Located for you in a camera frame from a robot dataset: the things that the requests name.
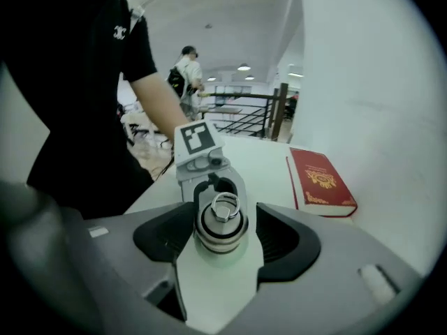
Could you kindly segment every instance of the red book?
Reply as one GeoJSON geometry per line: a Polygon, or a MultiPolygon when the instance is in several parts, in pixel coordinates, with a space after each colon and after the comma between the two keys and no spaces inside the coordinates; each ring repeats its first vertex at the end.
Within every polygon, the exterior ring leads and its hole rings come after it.
{"type": "Polygon", "coordinates": [[[347,217],[357,209],[357,202],[325,155],[291,148],[291,156],[287,163],[299,210],[347,217]]]}

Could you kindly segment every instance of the person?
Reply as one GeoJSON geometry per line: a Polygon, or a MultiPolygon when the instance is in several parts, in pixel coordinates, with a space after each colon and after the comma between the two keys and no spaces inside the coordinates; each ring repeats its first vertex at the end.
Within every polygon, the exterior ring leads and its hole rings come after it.
{"type": "Polygon", "coordinates": [[[194,120],[198,114],[194,94],[197,90],[205,90],[202,84],[202,68],[196,61],[197,58],[196,48],[194,46],[185,46],[182,49],[182,58],[175,64],[185,81],[183,94],[180,98],[180,106],[190,120],[194,120]]]}
{"type": "Polygon", "coordinates": [[[120,73],[170,140],[176,126],[188,123],[157,73],[144,16],[132,26],[129,0],[1,0],[0,6],[8,27],[0,34],[0,59],[50,130],[27,183],[84,218],[123,214],[153,180],[126,147],[117,117],[120,73]]]}

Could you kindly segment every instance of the white tabletop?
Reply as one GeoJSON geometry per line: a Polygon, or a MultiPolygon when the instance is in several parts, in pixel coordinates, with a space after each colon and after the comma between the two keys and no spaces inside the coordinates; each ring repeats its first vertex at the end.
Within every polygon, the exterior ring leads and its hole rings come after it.
{"type": "MultiPolygon", "coordinates": [[[[223,154],[244,179],[247,192],[249,231],[247,244],[239,247],[244,247],[240,251],[243,255],[238,258],[237,250],[217,257],[203,253],[191,237],[177,261],[179,286],[188,313],[186,323],[211,334],[222,329],[256,295],[257,271],[263,266],[262,247],[256,236],[256,203],[295,209],[286,163],[289,144],[231,136],[223,136],[223,140],[226,143],[223,154]]],[[[175,167],[172,167],[127,213],[181,201],[175,167]]]]}

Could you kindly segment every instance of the railing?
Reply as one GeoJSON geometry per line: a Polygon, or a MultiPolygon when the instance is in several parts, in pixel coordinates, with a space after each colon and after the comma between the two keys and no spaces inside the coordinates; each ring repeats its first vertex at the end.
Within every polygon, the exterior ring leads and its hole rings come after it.
{"type": "Polygon", "coordinates": [[[209,103],[208,106],[210,109],[206,113],[219,113],[219,114],[232,114],[236,116],[243,116],[241,119],[236,121],[225,121],[222,119],[210,119],[213,122],[230,122],[229,125],[226,126],[218,126],[217,129],[220,132],[227,132],[232,134],[239,133],[249,133],[250,136],[256,136],[263,138],[270,138],[272,140],[277,140],[279,135],[279,129],[281,128],[282,119],[284,116],[284,108],[286,105],[286,97],[287,97],[287,89],[288,85],[283,83],[279,89],[274,90],[274,94],[272,96],[262,95],[262,94],[223,94],[216,93],[210,94],[209,96],[214,97],[224,97],[224,98],[232,98],[232,97],[247,97],[247,98],[256,98],[265,100],[265,105],[250,105],[250,104],[237,104],[237,103],[229,103],[225,104],[222,108],[220,106],[216,106],[215,103],[209,103]],[[225,112],[225,107],[255,107],[258,108],[255,112],[252,113],[229,113],[225,112]]]}

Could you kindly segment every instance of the white shirt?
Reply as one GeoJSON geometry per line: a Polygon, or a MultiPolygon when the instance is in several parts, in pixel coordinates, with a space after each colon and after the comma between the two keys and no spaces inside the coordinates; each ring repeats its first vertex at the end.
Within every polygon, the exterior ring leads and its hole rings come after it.
{"type": "Polygon", "coordinates": [[[190,60],[188,56],[183,56],[183,58],[178,61],[175,66],[185,81],[183,90],[184,96],[186,93],[186,88],[189,84],[191,84],[194,80],[202,80],[202,68],[200,67],[200,63],[190,60]]]}

